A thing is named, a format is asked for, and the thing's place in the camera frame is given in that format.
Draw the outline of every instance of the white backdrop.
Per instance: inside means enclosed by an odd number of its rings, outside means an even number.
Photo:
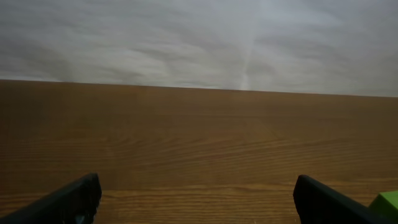
[[[396,0],[2,0],[0,78],[398,96]]]

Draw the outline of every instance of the wall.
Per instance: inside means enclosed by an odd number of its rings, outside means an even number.
[[[395,0],[2,0],[0,78],[398,96]]]

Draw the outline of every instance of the white paper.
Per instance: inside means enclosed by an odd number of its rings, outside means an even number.
[[[2,0],[0,78],[398,96],[396,0]]]

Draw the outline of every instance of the green object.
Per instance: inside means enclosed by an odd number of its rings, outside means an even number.
[[[369,206],[370,211],[398,222],[398,190],[382,192]]]

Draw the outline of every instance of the wooden table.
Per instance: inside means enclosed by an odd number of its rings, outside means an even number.
[[[0,81],[0,214],[99,173],[96,223],[299,223],[398,189],[398,98]]]

